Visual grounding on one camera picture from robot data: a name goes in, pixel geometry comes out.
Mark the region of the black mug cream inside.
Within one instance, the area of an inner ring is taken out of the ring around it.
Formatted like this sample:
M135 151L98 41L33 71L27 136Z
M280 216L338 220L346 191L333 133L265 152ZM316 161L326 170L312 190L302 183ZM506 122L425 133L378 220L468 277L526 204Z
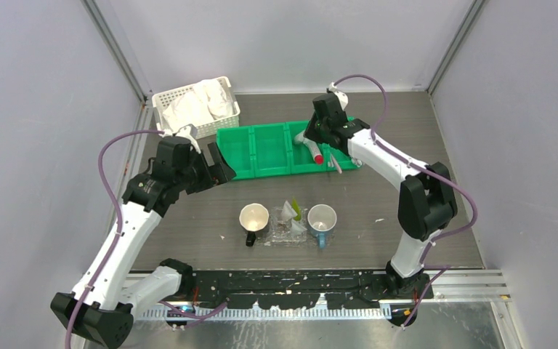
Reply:
M252 247L258 238L270 230L270 213L262 204L247 204L239 214L239 223L246 232L246 246Z

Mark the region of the green compartment organizer bin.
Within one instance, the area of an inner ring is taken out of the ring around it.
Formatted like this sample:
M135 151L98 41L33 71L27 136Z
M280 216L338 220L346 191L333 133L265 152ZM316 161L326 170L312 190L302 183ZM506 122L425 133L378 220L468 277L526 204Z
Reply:
M235 171L236 180L332 172L335 168L331 157L344 171L358 168L349 156L326 144L319 144L324 162L316 164L305 145L294 144L295 136L307 124L307 120L287 121L220 129L217 145Z

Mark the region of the white plastic basket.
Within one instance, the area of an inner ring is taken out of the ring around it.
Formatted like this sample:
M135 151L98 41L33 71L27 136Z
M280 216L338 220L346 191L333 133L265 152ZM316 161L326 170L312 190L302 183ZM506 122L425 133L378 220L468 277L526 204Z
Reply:
M156 93L151 102L157 129L165 135L190 127L200 139L240 126L240 106L226 76Z

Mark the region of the yellow toothpaste tube red cap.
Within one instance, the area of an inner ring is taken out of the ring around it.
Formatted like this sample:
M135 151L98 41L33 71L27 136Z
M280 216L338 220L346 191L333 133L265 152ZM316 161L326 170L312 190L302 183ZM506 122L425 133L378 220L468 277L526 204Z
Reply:
M302 209L300 208L298 201L296 200L295 197L292 198L291 207L296 213L294 220L300 221L302 219Z

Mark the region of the clear oval textured tray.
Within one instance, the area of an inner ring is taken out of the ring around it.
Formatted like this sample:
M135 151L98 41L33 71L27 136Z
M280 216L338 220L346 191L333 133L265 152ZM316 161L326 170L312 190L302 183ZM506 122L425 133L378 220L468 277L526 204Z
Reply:
M280 220L282 208L279 206L270 209L269 230L258 238L257 243L263 246L291 246L314 247L317 242L311 234L307 223L308 208L301 208L301 219L298 223L304 228L300 233L292 233L292 221Z

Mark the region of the blue mug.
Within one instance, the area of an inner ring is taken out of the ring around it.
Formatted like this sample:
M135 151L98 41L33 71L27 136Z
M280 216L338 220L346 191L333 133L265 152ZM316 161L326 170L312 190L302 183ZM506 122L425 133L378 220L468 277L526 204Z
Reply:
M307 224L320 249L325 249L328 237L337 223L336 211L329 205L316 204L307 213Z

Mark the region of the white toothpaste tube orange cap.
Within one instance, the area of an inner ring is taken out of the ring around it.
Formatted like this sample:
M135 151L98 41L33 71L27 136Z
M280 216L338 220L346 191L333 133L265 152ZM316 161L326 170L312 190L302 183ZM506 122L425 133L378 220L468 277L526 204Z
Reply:
M306 231L307 229L300 222L296 220L291 221L290 234L292 237L302 236Z

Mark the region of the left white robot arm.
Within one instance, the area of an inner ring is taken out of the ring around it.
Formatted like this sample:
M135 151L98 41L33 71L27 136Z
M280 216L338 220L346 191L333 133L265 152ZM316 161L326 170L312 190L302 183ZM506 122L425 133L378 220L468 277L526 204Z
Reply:
M117 220L87 272L69 293L58 292L50 308L72 335L105 348L119 348L134 321L167 297L187 300L195 289L192 266L168 258L149 275L125 287L147 238L180 193L191 195L235 178L216 142L208 144L213 164L186 137L168 136L158 146L149 170L128 182L117 203Z

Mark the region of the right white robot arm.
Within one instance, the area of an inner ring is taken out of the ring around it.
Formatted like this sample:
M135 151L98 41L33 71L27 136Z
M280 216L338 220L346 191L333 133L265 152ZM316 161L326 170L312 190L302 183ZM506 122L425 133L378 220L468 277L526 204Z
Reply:
M397 218L403 230L395 255L387 263L384 282L390 295L404 298L423 272L422 258L432 239L457 215L450 172L407 156L360 119L348 119L338 93L313 101L314 112L304 136L327 144L372 168L398 191Z

